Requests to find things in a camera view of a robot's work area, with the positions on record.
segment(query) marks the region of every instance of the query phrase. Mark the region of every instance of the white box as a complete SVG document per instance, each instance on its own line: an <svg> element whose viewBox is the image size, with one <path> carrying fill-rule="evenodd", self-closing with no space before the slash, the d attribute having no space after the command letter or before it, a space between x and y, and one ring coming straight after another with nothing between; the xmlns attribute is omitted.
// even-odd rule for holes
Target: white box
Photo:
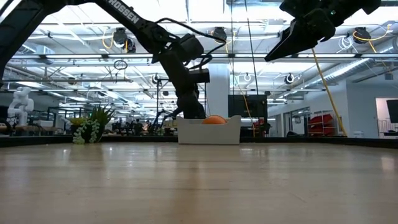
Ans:
<svg viewBox="0 0 398 224"><path fill-rule="evenodd" d="M201 124L203 119L177 117L179 144L238 145L241 117L233 116L226 124Z"/></svg>

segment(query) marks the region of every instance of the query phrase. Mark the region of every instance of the white pillar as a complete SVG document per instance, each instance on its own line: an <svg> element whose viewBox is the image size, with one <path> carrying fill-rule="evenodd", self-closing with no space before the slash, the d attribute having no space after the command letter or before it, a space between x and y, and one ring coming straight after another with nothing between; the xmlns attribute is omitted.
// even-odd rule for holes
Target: white pillar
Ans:
<svg viewBox="0 0 398 224"><path fill-rule="evenodd" d="M207 83L207 115L228 117L229 68L228 64L209 64L210 83Z"/></svg>

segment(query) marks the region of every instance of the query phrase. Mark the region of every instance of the white robot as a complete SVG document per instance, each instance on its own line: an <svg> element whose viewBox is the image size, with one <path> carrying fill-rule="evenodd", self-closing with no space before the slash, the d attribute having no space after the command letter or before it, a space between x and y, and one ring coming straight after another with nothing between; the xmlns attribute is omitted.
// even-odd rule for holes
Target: white robot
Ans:
<svg viewBox="0 0 398 224"><path fill-rule="evenodd" d="M14 99L8 107L8 117L12 118L12 122L15 122L15 115L19 117L18 125L27 124L27 112L32 112L34 108L34 102L29 98L31 89L29 87L18 87L17 91L14 92Z"/></svg>

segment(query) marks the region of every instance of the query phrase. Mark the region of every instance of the monitor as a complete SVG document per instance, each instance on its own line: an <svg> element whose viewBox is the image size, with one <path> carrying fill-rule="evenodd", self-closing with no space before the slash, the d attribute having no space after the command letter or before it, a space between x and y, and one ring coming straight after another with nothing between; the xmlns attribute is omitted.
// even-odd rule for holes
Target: monitor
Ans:
<svg viewBox="0 0 398 224"><path fill-rule="evenodd" d="M390 122L398 123L398 100L387 100L387 107L390 114Z"/></svg>
<svg viewBox="0 0 398 224"><path fill-rule="evenodd" d="M267 118L267 96L266 95L228 95L228 116L240 115L242 118L248 118L249 113L244 101L248 103L250 116L252 118Z"/></svg>

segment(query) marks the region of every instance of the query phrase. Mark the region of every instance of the wooden table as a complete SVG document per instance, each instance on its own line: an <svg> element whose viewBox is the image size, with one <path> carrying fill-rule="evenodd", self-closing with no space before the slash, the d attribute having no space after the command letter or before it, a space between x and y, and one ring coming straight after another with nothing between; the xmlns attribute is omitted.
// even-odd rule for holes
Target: wooden table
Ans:
<svg viewBox="0 0 398 224"><path fill-rule="evenodd" d="M328 144L0 150L0 223L398 220L398 151Z"/></svg>

